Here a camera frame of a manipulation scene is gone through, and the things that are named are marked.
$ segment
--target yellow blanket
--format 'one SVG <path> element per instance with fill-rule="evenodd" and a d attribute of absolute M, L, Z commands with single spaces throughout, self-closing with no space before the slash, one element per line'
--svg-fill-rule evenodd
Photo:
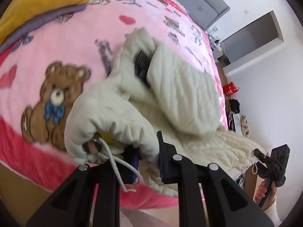
<path fill-rule="evenodd" d="M 14 30 L 34 16 L 90 0 L 13 0 L 0 19 L 0 45 Z"/>

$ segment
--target bear's ear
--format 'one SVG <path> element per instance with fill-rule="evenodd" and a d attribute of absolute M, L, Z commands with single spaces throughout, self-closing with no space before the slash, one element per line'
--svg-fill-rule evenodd
<path fill-rule="evenodd" d="M 56 69 L 58 69 L 59 67 L 61 67 L 62 62 L 61 61 L 54 61 L 52 64 L 50 64 L 45 72 L 45 76 L 48 76 L 49 74 L 51 74 L 52 72 L 54 72 Z"/>
<path fill-rule="evenodd" d="M 90 75 L 90 69 L 85 66 L 81 66 L 78 68 L 78 71 L 76 73 L 76 81 L 78 82 L 80 80 L 82 82 L 86 82 L 89 79 Z"/>

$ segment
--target red heart print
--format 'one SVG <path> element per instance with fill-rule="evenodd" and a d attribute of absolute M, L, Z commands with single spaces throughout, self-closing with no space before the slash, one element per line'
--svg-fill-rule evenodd
<path fill-rule="evenodd" d="M 17 66 L 13 66 L 9 72 L 0 78 L 0 88 L 10 88 L 16 76 Z"/>
<path fill-rule="evenodd" d="M 127 25 L 132 25 L 134 23 L 136 23 L 136 20 L 132 17 L 127 17 L 125 15 L 120 15 L 119 16 L 119 19 L 124 23 L 124 24 L 127 24 Z"/>

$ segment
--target red shopping bag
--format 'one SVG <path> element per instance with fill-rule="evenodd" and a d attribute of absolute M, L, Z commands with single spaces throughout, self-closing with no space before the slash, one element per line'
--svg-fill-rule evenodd
<path fill-rule="evenodd" d="M 237 93 L 238 90 L 239 88 L 237 88 L 233 82 L 223 86 L 223 91 L 227 96 Z"/>

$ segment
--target bear print blanket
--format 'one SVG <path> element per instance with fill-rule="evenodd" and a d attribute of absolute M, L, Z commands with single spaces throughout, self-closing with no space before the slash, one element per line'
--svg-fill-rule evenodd
<path fill-rule="evenodd" d="M 77 97 L 106 79 L 112 61 L 136 28 L 164 42 L 223 91 L 206 34 L 175 0 L 91 0 L 30 31 L 0 54 L 0 162 L 46 190 L 77 167 L 66 153 L 64 128 Z M 224 100 L 221 123 L 226 126 Z M 121 207 L 178 204 L 145 185 L 121 192 Z"/>

